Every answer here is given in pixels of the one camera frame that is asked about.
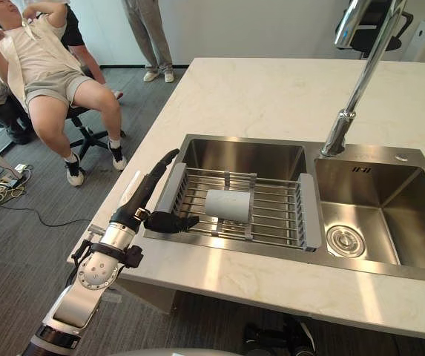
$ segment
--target white wall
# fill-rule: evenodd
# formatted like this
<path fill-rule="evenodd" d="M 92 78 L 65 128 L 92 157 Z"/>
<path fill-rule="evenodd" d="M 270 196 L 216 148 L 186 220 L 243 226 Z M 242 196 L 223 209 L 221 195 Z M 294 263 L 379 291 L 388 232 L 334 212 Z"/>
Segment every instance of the white wall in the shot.
<path fill-rule="evenodd" d="M 159 0 L 174 64 L 200 56 L 357 58 L 333 46 L 349 0 Z M 90 52 L 101 65 L 143 65 L 121 0 L 71 0 Z M 425 1 L 409 0 L 415 15 L 403 46 L 385 55 L 399 60 L 421 19 Z"/>

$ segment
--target double sink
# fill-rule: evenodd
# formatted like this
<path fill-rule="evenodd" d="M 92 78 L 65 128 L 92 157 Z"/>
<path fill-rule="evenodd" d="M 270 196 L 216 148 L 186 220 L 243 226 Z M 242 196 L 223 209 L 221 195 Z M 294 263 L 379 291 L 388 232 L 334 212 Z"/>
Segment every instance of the double sink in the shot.
<path fill-rule="evenodd" d="M 187 135 L 176 159 L 188 168 L 255 173 L 257 178 L 297 181 L 300 174 L 310 174 L 321 235 L 314 251 L 201 232 L 148 231 L 145 236 L 425 280 L 423 154 L 347 145 L 341 155 L 327 158 L 320 154 L 321 147 L 319 142 Z"/>

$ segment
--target gray trousers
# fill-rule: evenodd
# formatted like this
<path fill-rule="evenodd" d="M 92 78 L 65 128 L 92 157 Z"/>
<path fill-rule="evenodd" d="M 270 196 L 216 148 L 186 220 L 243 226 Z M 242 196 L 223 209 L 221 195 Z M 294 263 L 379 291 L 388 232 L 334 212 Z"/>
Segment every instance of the gray trousers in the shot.
<path fill-rule="evenodd" d="M 159 0 L 122 0 L 139 49 L 149 62 L 146 70 L 157 72 L 173 69 L 168 42 L 162 30 Z M 156 57 L 153 45 L 157 49 Z"/>

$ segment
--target man's shorts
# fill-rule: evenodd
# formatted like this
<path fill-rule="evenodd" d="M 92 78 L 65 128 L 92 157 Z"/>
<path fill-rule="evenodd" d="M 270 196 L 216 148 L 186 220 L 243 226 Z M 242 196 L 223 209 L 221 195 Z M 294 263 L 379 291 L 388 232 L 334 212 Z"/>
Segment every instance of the man's shorts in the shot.
<path fill-rule="evenodd" d="M 24 88 L 26 93 L 26 106 L 36 96 L 50 96 L 64 102 L 67 106 L 72 106 L 73 96 L 77 88 L 87 80 L 92 78 L 85 76 L 77 70 L 68 70 L 50 74 L 47 78 L 32 82 Z"/>
<path fill-rule="evenodd" d="M 67 6 L 67 26 L 65 27 L 65 32 L 61 38 L 61 42 L 64 47 L 67 46 L 83 46 L 85 45 L 82 34 L 79 31 L 79 20 L 76 17 L 76 14 L 73 13 L 69 5 Z"/>

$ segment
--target kitchen island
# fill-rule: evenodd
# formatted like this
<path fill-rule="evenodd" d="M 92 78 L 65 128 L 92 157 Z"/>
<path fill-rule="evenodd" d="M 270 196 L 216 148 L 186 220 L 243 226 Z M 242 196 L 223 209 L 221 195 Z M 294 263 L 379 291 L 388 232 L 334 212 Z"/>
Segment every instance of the kitchen island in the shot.
<path fill-rule="evenodd" d="M 364 64 L 195 59 L 92 223 L 106 228 L 134 174 L 148 173 L 186 134 L 323 142 Z M 348 143 L 418 148 L 425 156 L 425 64 L 381 62 L 356 111 Z M 150 199 L 152 211 L 167 176 Z M 182 290 L 425 338 L 424 280 L 149 239 L 142 229 L 134 244 L 145 257 L 117 281 L 165 312 Z"/>

